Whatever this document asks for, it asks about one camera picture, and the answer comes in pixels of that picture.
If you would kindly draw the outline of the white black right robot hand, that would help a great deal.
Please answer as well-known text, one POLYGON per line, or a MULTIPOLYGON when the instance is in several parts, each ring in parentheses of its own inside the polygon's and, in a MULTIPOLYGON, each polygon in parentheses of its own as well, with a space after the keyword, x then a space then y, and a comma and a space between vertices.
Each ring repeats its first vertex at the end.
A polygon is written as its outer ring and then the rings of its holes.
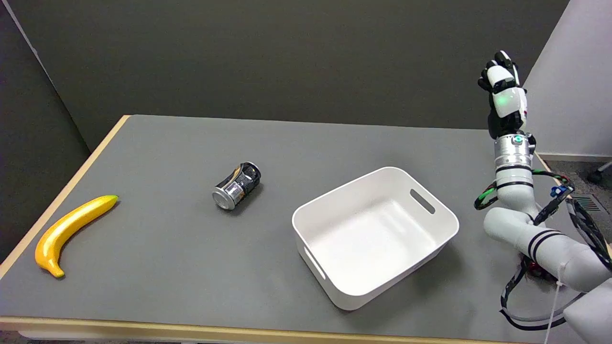
POLYGON ((522 134, 527 117, 526 89, 520 82, 516 63, 507 52, 495 53, 481 71, 477 84, 488 92, 490 137, 496 140, 504 135, 522 134))

